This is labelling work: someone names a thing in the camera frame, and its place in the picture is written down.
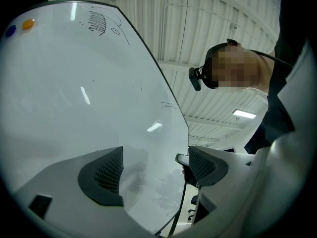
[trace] blue magnet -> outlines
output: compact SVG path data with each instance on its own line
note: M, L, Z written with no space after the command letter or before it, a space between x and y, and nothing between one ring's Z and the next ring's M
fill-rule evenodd
M15 30L16 30L16 25L10 26L8 30L5 32L5 35L9 37L12 34L14 34Z

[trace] chair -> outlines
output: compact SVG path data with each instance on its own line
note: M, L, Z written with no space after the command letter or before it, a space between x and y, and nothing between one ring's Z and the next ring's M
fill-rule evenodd
M190 203L193 204L193 205L196 205L196 204L197 204L197 197L198 197L198 195L193 196L193 198L192 198L192 200L190 201ZM195 210L190 209L190 210L188 210L188 212L195 212ZM195 214L193 214L193 215L191 215L191 216L188 216L188 220L191 220L194 215L195 215Z

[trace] person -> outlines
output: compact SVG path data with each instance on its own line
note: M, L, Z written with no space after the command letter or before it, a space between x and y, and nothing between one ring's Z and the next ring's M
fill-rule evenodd
M268 111L245 146L250 154L272 145L281 135L294 131L294 125L277 96L306 40L305 25L293 20L294 6L292 0L281 0L280 33L274 50L269 54L284 62L259 55L227 39L227 45L217 45L208 51L201 71L203 83L211 89L254 88L267 94Z

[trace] ceiling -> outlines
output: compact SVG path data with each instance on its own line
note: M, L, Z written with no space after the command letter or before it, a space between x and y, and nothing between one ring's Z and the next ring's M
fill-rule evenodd
M280 0L136 0L136 6L135 0L95 1L118 6L148 45L188 123L189 145L232 147L232 142L223 143L237 138L238 132L247 134L251 123L260 124L259 119L238 118L232 112L242 109L261 116L267 110L263 93L205 86L196 92L188 68L203 65L207 50L227 38L246 49L273 51Z

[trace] orange magnet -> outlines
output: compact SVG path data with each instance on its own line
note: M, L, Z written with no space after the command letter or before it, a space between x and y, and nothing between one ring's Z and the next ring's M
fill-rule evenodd
M29 19L25 20L22 24L22 28L23 29L31 28L34 25L34 21L35 21L35 19L33 19L33 18L29 18Z

